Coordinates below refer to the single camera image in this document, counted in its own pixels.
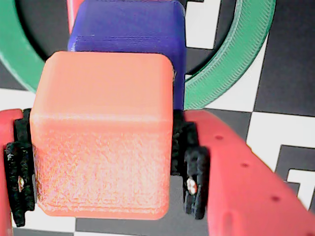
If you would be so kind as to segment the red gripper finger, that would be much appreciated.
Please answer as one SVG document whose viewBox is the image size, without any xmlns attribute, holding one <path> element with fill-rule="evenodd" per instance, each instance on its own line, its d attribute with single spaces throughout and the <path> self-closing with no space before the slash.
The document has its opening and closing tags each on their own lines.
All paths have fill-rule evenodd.
<svg viewBox="0 0 315 236">
<path fill-rule="evenodd" d="M 312 236 L 315 216 L 225 122 L 205 110 L 173 112 L 172 175 L 183 209 L 211 236 Z"/>
<path fill-rule="evenodd" d="M 12 223 L 25 226 L 33 211 L 34 163 L 30 132 L 31 109 L 0 112 L 0 234 L 12 236 Z"/>
</svg>

